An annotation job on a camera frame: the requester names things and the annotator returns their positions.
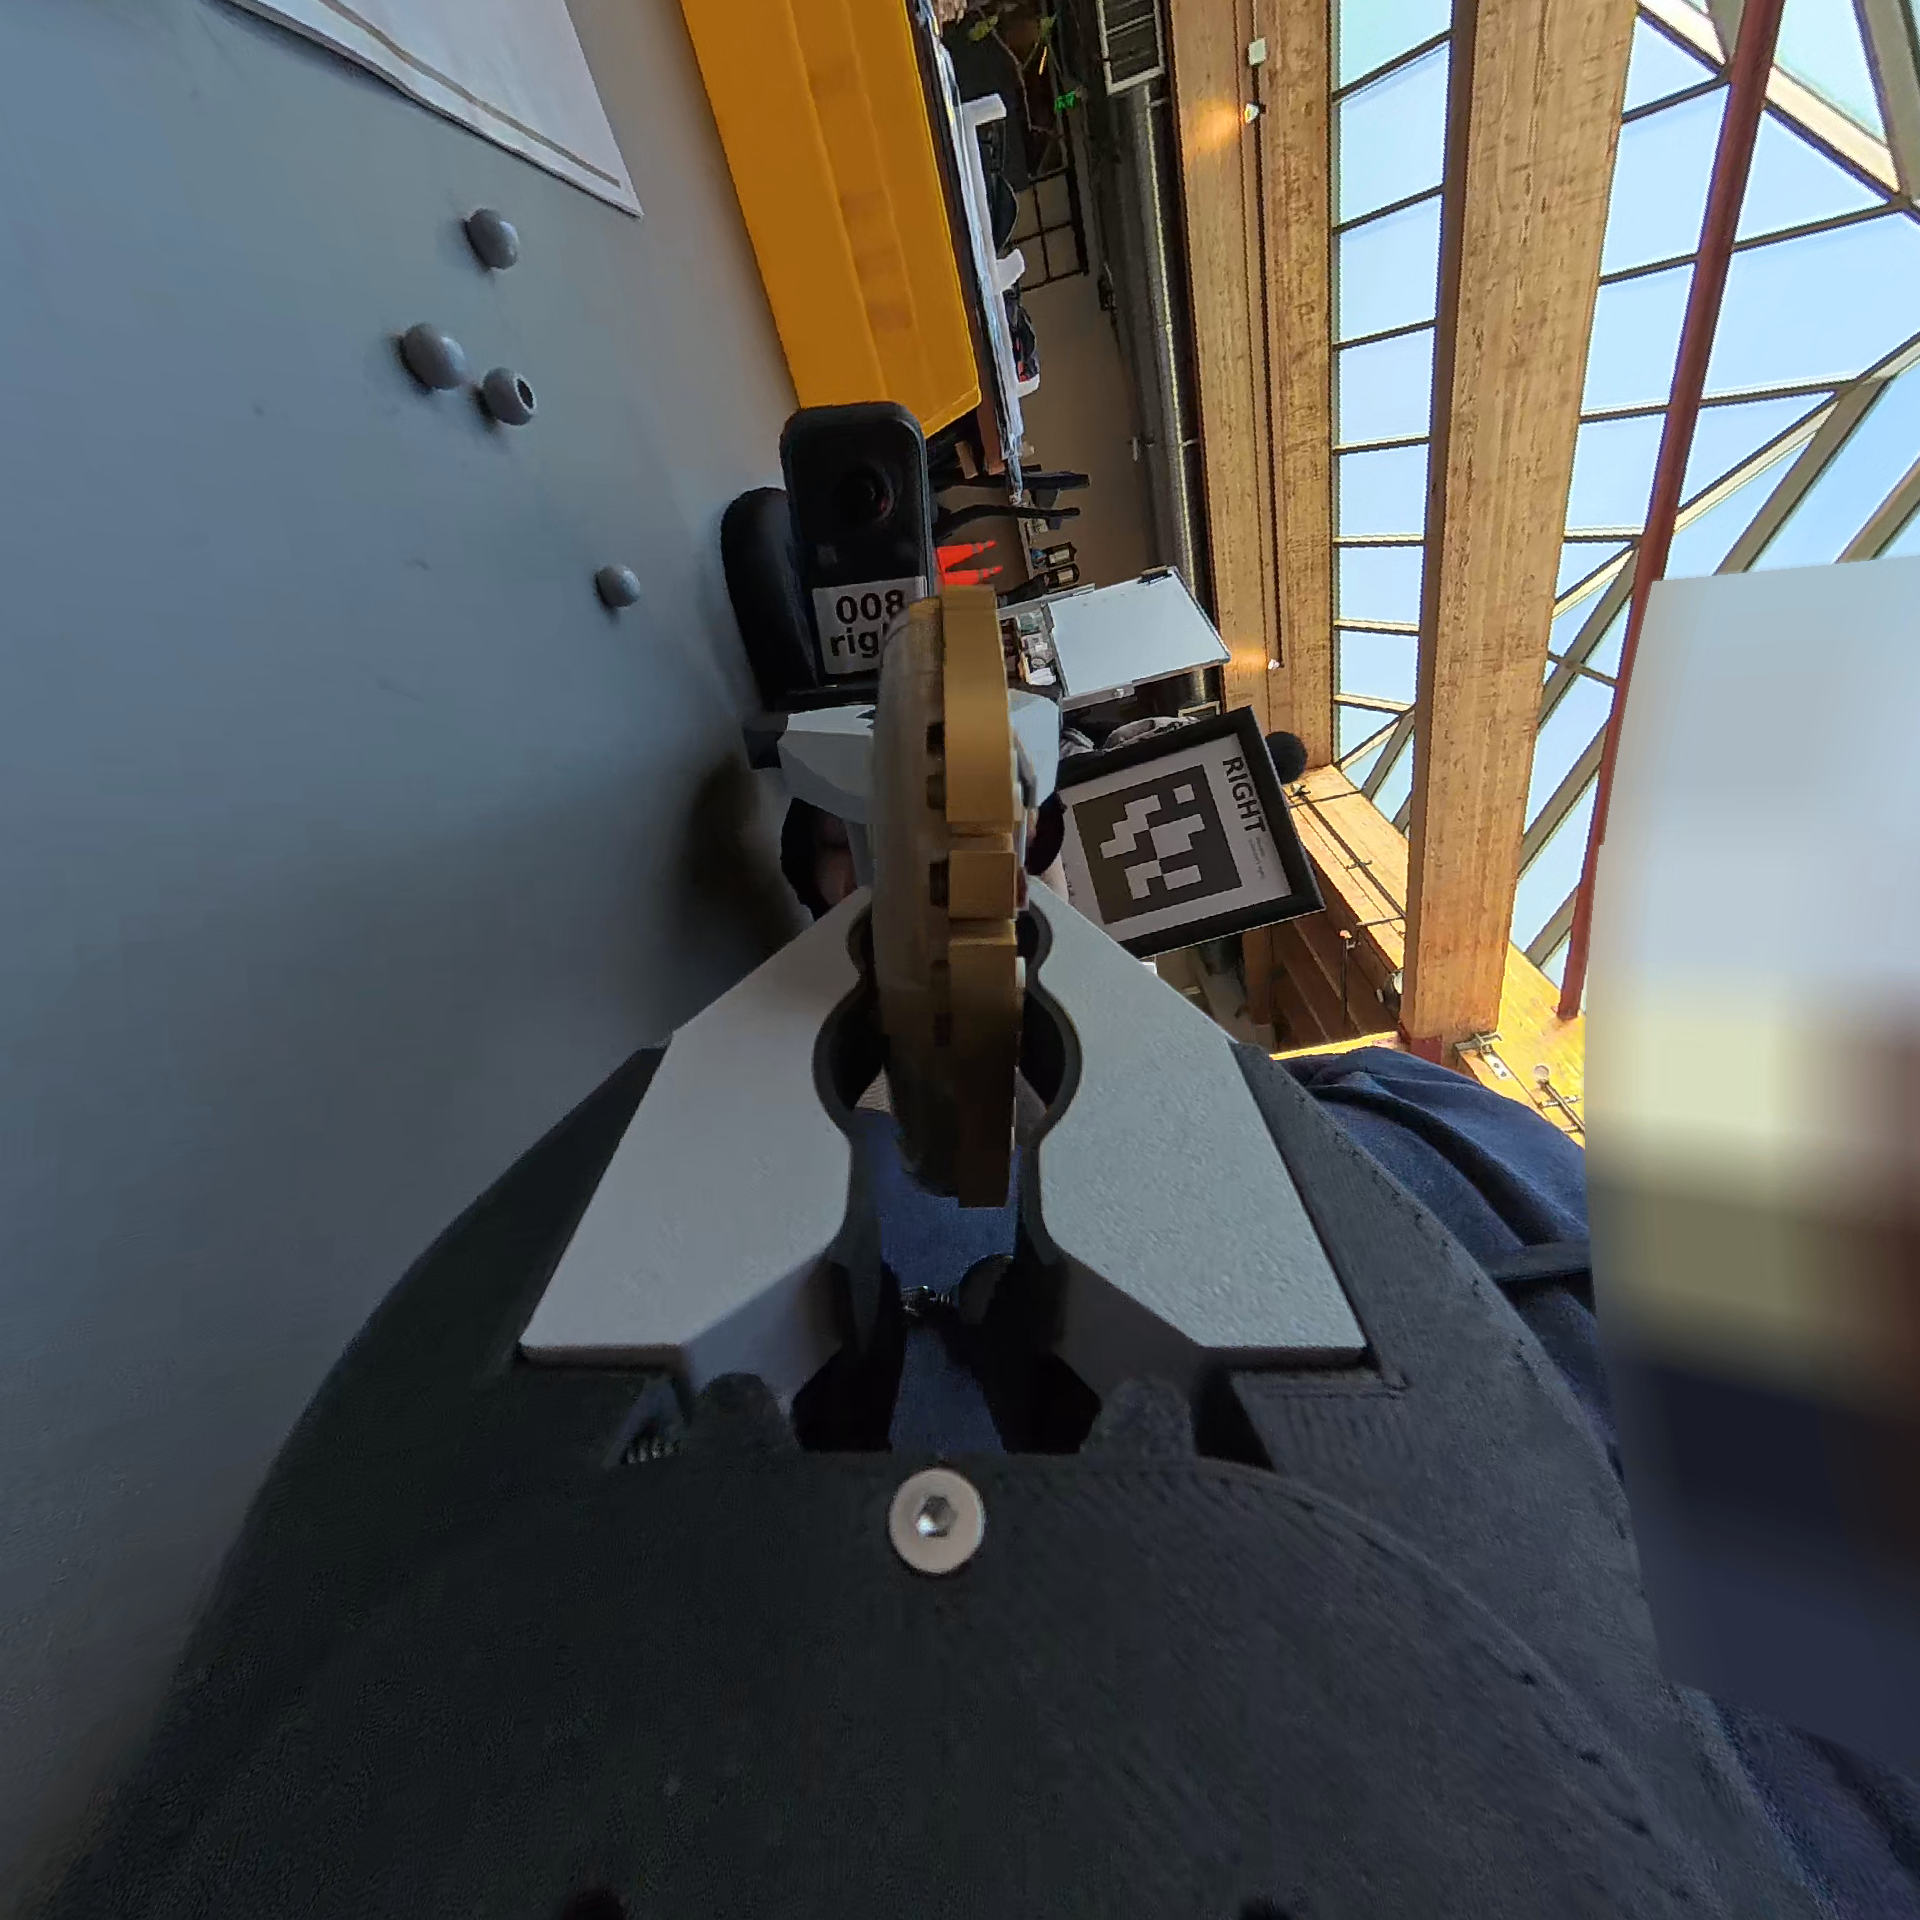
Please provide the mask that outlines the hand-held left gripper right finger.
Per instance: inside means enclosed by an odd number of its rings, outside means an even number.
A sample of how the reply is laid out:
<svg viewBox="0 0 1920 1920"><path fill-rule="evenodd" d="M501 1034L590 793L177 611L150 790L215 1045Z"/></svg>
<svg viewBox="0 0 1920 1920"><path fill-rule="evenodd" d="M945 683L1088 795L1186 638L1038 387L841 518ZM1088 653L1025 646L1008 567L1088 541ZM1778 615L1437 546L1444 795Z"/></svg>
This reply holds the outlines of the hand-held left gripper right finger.
<svg viewBox="0 0 1920 1920"><path fill-rule="evenodd" d="M1024 1074L1042 1114L1022 1206L1042 1351L1102 1399L1358 1363L1350 1294L1234 1042L1049 890L1028 918Z"/></svg>

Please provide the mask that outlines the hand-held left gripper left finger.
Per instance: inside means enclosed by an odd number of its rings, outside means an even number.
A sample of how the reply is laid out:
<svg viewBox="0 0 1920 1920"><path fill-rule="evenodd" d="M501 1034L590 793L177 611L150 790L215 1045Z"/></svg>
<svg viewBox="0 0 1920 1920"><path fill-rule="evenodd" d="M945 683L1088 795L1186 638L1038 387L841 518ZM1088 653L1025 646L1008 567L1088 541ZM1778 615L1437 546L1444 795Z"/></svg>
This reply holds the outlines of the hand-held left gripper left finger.
<svg viewBox="0 0 1920 1920"><path fill-rule="evenodd" d="M551 1369L753 1375L781 1405L879 1345L854 1114L882 1070L870 897L853 893L664 1045L519 1333Z"/></svg>

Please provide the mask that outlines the gold round lego base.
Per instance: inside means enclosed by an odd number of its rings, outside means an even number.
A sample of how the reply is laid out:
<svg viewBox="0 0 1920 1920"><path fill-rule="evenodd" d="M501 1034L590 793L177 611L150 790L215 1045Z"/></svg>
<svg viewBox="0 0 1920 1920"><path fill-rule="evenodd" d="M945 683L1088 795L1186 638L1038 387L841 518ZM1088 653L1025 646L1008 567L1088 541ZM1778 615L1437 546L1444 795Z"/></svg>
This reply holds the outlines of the gold round lego base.
<svg viewBox="0 0 1920 1920"><path fill-rule="evenodd" d="M997 602L928 597L873 716L870 981L903 1161L964 1209L1014 1178L1025 811Z"/></svg>

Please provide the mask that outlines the lego instruction booklet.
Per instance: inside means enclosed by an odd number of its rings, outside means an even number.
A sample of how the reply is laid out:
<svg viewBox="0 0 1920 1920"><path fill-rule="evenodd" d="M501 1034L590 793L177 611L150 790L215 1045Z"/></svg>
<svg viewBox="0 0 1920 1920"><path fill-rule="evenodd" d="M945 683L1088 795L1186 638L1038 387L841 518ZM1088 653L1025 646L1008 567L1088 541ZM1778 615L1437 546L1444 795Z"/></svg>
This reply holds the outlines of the lego instruction booklet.
<svg viewBox="0 0 1920 1920"><path fill-rule="evenodd" d="M565 2L245 2L497 149L639 218Z"/></svg>

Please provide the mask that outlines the person's right hand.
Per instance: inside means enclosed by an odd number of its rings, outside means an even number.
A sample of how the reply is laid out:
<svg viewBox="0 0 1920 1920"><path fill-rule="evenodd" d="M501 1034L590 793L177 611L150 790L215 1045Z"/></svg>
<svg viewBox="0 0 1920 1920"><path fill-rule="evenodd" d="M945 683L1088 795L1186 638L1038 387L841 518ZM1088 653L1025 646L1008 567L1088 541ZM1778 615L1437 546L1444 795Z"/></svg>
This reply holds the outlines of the person's right hand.
<svg viewBox="0 0 1920 1920"><path fill-rule="evenodd" d="M790 801L780 835L781 876L818 921L858 885L853 835L844 819L802 801Z"/></svg>

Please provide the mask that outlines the white whiteboard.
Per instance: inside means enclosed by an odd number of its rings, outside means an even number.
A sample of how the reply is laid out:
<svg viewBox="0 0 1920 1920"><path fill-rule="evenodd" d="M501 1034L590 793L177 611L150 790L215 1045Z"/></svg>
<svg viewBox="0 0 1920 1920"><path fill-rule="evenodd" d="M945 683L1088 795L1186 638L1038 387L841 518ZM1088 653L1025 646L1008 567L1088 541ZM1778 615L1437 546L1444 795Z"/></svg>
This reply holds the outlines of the white whiteboard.
<svg viewBox="0 0 1920 1920"><path fill-rule="evenodd" d="M1104 705L1153 681L1222 668L1231 653L1174 567L1040 602L1064 709Z"/></svg>

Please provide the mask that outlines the black wrist rest pad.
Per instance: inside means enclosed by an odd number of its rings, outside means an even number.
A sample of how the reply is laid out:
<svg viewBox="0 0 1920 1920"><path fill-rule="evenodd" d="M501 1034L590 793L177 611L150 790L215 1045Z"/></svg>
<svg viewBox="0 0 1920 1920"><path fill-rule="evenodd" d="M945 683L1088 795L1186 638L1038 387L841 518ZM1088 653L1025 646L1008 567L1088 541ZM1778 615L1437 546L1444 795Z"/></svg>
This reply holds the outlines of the black wrist rest pad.
<svg viewBox="0 0 1920 1920"><path fill-rule="evenodd" d="M804 707L823 683L790 522L785 492L757 487L735 495L719 524L726 597L759 707L768 714Z"/></svg>

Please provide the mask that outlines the framed marker sign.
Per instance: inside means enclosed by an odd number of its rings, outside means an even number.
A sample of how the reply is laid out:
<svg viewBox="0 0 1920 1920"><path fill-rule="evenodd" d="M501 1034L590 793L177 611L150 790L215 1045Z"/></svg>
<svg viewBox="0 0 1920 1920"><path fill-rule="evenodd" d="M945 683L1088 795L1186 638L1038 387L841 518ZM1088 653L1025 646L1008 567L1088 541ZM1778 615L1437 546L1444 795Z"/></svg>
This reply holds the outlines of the framed marker sign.
<svg viewBox="0 0 1920 1920"><path fill-rule="evenodd" d="M1133 957L1240 937L1326 906L1281 773L1249 709L1064 755L1062 893Z"/></svg>

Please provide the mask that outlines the yellow plastic bin stack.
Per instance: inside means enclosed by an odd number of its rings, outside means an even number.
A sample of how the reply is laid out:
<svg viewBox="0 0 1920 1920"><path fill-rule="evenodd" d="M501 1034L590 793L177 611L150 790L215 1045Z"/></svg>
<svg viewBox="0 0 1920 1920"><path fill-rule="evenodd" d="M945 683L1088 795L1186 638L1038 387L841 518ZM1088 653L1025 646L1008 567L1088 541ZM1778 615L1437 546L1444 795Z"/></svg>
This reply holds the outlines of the yellow plastic bin stack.
<svg viewBox="0 0 1920 1920"><path fill-rule="evenodd" d="M914 20L903 2L682 2L799 407L981 404Z"/></svg>

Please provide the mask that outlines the wooden roof beam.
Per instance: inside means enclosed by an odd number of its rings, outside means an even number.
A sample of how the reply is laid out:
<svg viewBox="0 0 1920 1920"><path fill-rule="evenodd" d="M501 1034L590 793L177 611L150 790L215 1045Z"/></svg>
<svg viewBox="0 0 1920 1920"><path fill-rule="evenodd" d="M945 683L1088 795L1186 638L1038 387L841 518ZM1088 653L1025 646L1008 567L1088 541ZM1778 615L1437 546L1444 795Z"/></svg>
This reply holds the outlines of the wooden roof beam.
<svg viewBox="0 0 1920 1920"><path fill-rule="evenodd" d="M1629 2L1454 4L1399 1029L1500 1029Z"/></svg>

